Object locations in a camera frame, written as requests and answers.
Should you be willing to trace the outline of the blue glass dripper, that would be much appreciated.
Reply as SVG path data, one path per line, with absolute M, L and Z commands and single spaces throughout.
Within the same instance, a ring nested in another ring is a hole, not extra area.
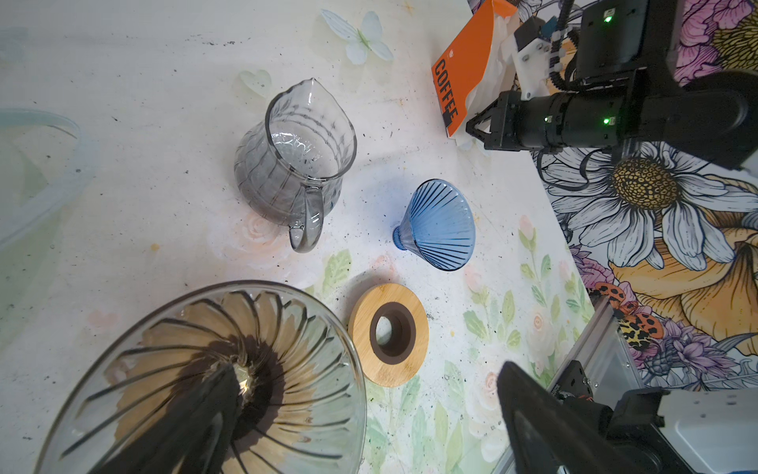
M 444 272 L 471 259 L 476 245 L 473 213 L 463 194 L 442 179 L 426 180 L 412 196 L 393 242 Z

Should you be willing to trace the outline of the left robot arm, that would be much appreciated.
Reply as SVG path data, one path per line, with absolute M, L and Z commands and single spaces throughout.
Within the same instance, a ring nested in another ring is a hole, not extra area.
M 96 473 L 230 473 L 250 448 L 258 472 L 280 472 L 271 454 L 298 453 L 355 471 L 367 428 L 365 383 L 337 375 L 341 360 L 294 380 L 281 363 L 248 372 L 232 361 L 184 373 L 164 399 L 131 424 L 93 466 Z M 615 407 L 580 387 L 572 361 L 558 385 L 541 389 L 514 363 L 497 378 L 518 473 L 753 473 L 757 393 L 626 392 Z

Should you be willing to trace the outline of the clear grey glass dripper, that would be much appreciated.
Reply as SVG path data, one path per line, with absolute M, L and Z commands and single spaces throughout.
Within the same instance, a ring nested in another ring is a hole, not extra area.
M 39 473 L 131 458 L 150 430 L 226 411 L 222 473 L 355 473 L 366 431 L 355 345 L 333 311 L 286 284 L 237 280 L 183 295 L 85 372 L 43 445 Z

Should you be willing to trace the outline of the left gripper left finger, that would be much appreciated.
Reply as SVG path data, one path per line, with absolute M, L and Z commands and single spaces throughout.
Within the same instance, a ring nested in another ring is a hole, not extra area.
M 179 399 L 165 417 L 94 473 L 218 473 L 239 417 L 240 386 L 228 365 Z

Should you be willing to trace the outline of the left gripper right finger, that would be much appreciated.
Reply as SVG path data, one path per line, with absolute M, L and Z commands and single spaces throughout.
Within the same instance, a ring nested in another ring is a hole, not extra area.
M 497 394 L 518 473 L 642 471 L 516 363 L 503 365 Z

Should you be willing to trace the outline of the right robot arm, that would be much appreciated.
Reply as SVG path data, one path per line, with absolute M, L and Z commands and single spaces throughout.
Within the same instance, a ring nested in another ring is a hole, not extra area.
M 757 75 L 713 73 L 680 85 L 674 76 L 684 5 L 600 1 L 569 27 L 565 1 L 554 29 L 536 19 L 515 34 L 519 89 L 470 118 L 487 150 L 597 148 L 621 159 L 664 142 L 728 169 L 757 150 Z

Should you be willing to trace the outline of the coffee filter pack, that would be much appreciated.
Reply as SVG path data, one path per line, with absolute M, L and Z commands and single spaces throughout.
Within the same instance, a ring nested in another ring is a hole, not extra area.
M 447 136 L 461 148 L 473 145 L 466 122 L 515 81 L 505 46 L 520 26 L 517 7 L 484 1 L 450 46 L 432 65 L 432 79 Z

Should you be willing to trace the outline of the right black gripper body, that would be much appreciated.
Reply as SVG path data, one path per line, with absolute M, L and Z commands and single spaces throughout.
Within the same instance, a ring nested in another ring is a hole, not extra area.
M 493 151 L 611 149 L 651 137 L 644 128 L 659 118 L 662 101 L 641 73 L 622 84 L 529 100 L 507 91 L 468 120 L 466 132 Z

